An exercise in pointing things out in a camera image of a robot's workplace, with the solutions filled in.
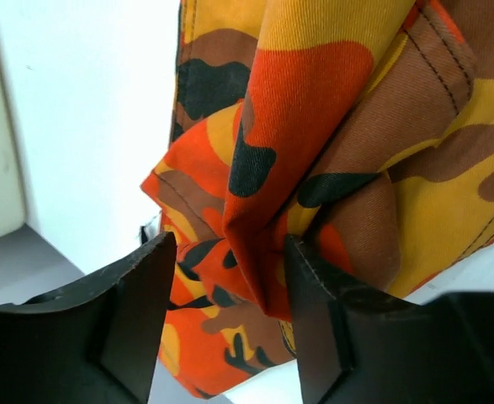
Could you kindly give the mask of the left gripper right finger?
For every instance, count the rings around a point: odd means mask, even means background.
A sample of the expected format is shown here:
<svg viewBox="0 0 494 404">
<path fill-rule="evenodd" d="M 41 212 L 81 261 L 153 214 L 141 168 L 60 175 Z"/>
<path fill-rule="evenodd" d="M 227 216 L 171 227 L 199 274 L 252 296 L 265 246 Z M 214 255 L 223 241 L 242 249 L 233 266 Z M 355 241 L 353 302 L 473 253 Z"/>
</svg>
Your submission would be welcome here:
<svg viewBox="0 0 494 404">
<path fill-rule="evenodd" d="M 416 305 L 298 237 L 284 271 L 305 403 L 494 403 L 494 292 Z"/>
</svg>

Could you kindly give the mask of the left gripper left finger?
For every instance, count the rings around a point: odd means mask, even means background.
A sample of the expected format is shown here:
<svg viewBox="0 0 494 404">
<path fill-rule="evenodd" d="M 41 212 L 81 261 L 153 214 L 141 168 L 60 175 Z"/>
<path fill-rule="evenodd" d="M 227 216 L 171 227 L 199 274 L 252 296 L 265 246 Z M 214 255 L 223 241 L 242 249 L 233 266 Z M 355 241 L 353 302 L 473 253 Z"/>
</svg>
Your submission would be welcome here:
<svg viewBox="0 0 494 404">
<path fill-rule="evenodd" d="M 173 282 L 162 233 L 117 262 L 0 305 L 0 403 L 146 403 Z"/>
</svg>

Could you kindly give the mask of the orange camouflage trousers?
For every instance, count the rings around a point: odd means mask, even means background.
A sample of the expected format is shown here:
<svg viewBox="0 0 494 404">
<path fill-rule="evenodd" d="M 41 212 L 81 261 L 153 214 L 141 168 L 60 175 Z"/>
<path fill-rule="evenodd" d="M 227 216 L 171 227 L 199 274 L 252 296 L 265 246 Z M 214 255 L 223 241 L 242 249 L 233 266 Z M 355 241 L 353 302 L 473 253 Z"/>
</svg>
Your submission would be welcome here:
<svg viewBox="0 0 494 404">
<path fill-rule="evenodd" d="M 494 1 L 183 1 L 142 190 L 178 245 L 159 357 L 210 399 L 295 355 L 284 239 L 403 298 L 494 243 Z"/>
</svg>

